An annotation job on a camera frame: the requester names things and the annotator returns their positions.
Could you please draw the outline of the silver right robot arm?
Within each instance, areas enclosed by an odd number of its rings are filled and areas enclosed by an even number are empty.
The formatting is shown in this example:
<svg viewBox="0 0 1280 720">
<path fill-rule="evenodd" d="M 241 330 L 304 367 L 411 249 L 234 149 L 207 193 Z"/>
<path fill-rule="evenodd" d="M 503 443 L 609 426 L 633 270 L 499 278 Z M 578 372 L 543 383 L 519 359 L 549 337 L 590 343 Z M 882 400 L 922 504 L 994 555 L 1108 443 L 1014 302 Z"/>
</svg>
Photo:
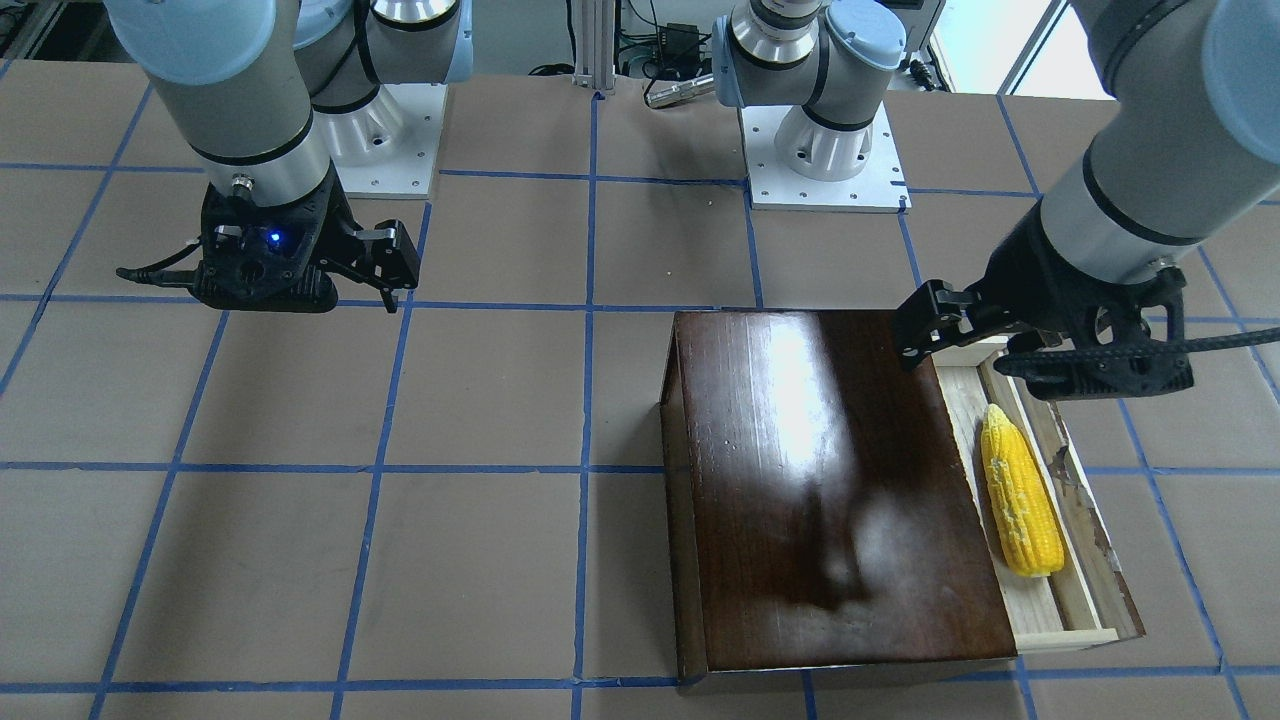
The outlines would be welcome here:
<svg viewBox="0 0 1280 720">
<path fill-rule="evenodd" d="M 116 274 L 228 311 L 328 313 L 335 277 L 389 313 L 419 286 L 402 222 L 362 227 L 344 174 L 419 161 L 422 126 L 396 86 L 442 87 L 474 68 L 468 1 L 109 1 L 207 176 L 198 234 Z"/>
</svg>

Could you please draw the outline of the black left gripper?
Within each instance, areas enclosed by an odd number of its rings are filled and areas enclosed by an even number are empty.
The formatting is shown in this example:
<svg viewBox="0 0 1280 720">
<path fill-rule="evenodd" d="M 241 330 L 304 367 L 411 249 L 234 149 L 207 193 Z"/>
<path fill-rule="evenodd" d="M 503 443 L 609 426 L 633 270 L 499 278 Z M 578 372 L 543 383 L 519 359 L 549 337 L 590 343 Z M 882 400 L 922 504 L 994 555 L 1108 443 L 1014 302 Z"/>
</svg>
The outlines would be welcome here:
<svg viewBox="0 0 1280 720">
<path fill-rule="evenodd" d="M 1140 309 L 1178 305 L 1180 272 L 1117 284 L 1069 263 L 1050 242 L 1033 206 L 998 245 L 986 273 L 964 291 L 928 281 L 893 313 L 893 348 L 913 372 L 942 348 L 968 346 L 1002 332 L 1064 334 L 1073 348 L 1129 345 L 1149 340 Z"/>
</svg>

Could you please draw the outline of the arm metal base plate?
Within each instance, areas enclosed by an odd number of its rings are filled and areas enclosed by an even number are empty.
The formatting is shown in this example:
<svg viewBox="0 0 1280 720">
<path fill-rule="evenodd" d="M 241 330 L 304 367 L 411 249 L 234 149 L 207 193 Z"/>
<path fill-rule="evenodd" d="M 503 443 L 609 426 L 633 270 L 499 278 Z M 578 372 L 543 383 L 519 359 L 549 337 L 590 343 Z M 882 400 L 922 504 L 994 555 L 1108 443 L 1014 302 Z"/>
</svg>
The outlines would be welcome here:
<svg viewBox="0 0 1280 720">
<path fill-rule="evenodd" d="M 348 197 L 431 197 L 448 94 L 447 85 L 384 85 L 358 110 L 316 115 Z"/>
<path fill-rule="evenodd" d="M 815 124 L 799 106 L 739 110 L 755 208 L 899 213 L 913 206 L 884 105 L 855 131 Z"/>
</svg>

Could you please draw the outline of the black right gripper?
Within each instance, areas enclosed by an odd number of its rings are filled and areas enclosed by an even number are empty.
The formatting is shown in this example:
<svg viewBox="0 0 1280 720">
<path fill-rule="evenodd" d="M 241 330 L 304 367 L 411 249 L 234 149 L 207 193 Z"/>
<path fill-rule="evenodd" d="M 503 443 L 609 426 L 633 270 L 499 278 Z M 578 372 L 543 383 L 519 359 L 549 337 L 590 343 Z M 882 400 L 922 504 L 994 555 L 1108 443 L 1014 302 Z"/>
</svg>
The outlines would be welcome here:
<svg viewBox="0 0 1280 720">
<path fill-rule="evenodd" d="M 388 220 L 362 228 L 335 170 L 310 193 L 274 208 L 256 205 L 248 190 L 224 195 L 210 186 L 201 208 L 200 237 L 218 225 L 280 225 L 298 232 L 312 265 L 332 281 L 342 275 L 375 288 L 389 314 L 398 311 L 396 292 L 419 287 L 421 259 L 404 224 Z"/>
</svg>

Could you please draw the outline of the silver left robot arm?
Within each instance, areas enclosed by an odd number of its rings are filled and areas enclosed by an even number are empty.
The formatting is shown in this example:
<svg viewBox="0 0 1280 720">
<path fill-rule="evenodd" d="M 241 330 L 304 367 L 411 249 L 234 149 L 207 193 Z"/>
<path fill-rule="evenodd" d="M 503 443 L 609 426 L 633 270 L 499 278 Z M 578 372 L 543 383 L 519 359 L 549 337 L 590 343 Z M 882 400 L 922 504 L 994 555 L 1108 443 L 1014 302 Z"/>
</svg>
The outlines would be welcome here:
<svg viewBox="0 0 1280 720">
<path fill-rule="evenodd" d="M 1277 340 L 1188 340 L 1179 261 L 1277 190 L 1275 1 L 1075 1 L 1116 115 L 963 291 L 922 284 L 895 313 L 911 370 L 1007 333 L 997 369 L 1053 397 L 1162 395 L 1192 383 L 1193 352 Z M 902 22 L 877 1 L 745 1 L 712 32 L 730 108 L 782 105 L 817 168 L 817 141 L 868 133 L 902 60 Z"/>
</svg>

